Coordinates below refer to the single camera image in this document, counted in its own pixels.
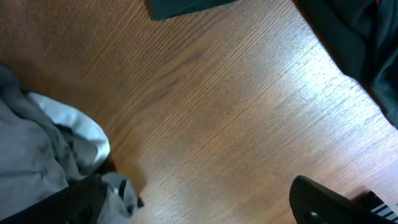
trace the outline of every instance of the crumpled garment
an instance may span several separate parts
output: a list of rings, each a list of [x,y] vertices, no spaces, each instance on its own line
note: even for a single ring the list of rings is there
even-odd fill
[[[398,128],[398,1],[296,0],[340,70]]]
[[[109,154],[98,128],[75,108],[23,94],[17,77],[0,65],[0,220],[92,174]],[[108,192],[98,223],[128,223],[137,209],[130,181],[114,172],[102,180]]]

